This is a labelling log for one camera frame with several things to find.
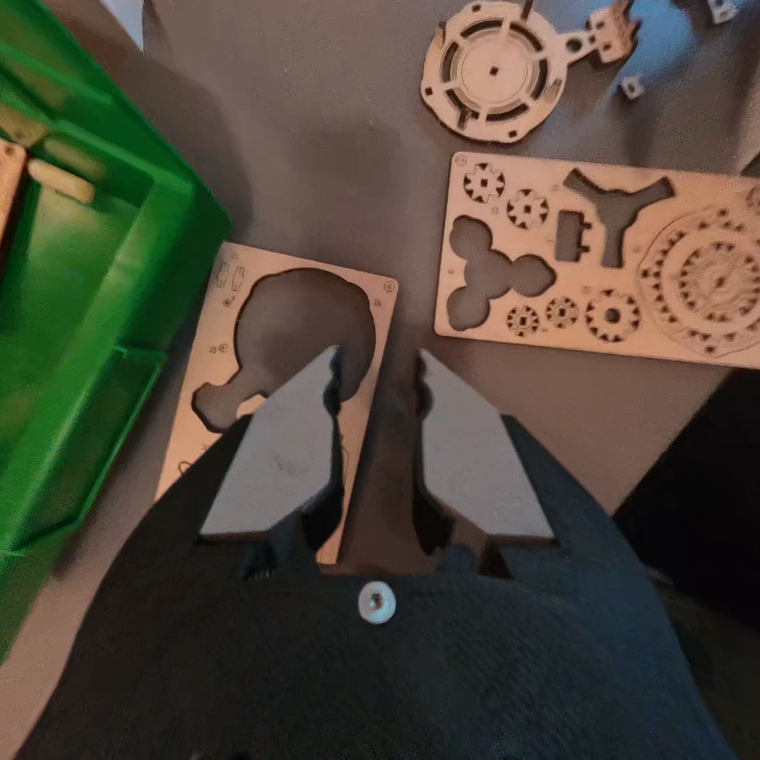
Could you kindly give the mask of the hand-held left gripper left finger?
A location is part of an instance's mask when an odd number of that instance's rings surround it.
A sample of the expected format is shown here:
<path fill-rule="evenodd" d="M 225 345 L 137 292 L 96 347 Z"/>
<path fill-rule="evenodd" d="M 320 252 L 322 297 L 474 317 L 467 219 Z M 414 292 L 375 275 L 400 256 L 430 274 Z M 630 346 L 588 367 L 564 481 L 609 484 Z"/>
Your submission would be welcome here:
<path fill-rule="evenodd" d="M 199 531 L 204 540 L 288 540 L 317 553 L 343 514 L 341 350 L 325 349 L 252 414 Z"/>

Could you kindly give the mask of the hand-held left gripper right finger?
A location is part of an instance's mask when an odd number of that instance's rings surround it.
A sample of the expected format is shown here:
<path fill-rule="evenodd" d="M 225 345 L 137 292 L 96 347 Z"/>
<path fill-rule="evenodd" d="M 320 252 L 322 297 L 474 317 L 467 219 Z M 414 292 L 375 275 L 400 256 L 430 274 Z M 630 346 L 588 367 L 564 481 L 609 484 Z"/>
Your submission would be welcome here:
<path fill-rule="evenodd" d="M 550 545 L 555 533 L 499 410 L 424 349 L 416 390 L 412 520 L 423 552 Z"/>

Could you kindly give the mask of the wooden sheet with gear parts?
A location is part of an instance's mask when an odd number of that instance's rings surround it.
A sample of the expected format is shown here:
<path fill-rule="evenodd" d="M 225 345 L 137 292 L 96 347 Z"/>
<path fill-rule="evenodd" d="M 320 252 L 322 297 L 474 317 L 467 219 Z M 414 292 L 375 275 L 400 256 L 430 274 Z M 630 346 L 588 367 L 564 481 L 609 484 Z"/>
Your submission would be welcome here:
<path fill-rule="evenodd" d="M 433 325 L 758 369 L 758 179 L 458 152 Z"/>

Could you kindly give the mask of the wooden sheet with large cutout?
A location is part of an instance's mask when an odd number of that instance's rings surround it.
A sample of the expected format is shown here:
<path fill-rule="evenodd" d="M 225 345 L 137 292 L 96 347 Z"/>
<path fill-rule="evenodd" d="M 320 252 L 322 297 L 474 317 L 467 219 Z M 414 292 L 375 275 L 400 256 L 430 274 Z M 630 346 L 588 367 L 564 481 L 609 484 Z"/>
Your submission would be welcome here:
<path fill-rule="evenodd" d="M 343 360 L 344 500 L 318 562 L 337 562 L 397 281 L 226 242 L 198 319 L 157 484 L 158 501 L 231 425 L 254 414 L 308 359 L 337 344 Z"/>

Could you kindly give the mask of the person's dark clothing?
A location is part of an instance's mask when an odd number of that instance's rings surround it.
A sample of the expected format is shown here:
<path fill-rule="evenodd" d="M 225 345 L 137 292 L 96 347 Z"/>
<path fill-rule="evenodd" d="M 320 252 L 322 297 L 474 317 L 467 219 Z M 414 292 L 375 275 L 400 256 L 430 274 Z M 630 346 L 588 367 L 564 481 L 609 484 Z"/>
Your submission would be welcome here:
<path fill-rule="evenodd" d="M 703 702 L 759 757 L 759 374 L 730 373 L 616 512 Z"/>

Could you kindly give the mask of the green plastic bin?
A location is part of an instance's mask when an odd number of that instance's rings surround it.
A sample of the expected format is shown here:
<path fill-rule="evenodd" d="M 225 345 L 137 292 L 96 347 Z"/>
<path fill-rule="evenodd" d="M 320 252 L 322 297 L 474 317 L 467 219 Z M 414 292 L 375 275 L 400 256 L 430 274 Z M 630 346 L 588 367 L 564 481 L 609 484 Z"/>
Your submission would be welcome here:
<path fill-rule="evenodd" d="M 2 2 L 2 103 L 48 130 L 24 148 L 27 161 L 96 192 L 81 204 L 25 167 L 2 239 L 5 660 L 87 520 L 231 219 L 45 2 Z"/>

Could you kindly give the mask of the light wooden block piece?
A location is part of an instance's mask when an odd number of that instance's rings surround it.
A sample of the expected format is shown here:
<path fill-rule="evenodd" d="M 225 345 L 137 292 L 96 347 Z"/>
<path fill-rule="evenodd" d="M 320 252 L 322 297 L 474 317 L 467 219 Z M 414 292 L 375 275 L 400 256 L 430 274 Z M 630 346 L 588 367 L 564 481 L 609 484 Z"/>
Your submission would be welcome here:
<path fill-rule="evenodd" d="M 38 159 L 28 160 L 26 168 L 29 176 L 40 185 L 73 198 L 81 204 L 93 204 L 95 188 L 86 179 Z"/>
<path fill-rule="evenodd" d="M 9 141 L 30 149 L 48 134 L 40 122 L 1 104 L 1 130 Z"/>

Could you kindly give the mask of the wooden sheet in bin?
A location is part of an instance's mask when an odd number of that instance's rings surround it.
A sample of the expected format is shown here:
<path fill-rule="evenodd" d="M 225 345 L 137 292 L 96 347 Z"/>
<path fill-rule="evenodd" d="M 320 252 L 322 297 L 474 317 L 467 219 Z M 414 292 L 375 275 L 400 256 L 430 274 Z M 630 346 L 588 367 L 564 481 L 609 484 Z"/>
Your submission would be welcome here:
<path fill-rule="evenodd" d="M 26 164 L 24 147 L 1 139 L 1 239 L 5 235 Z"/>

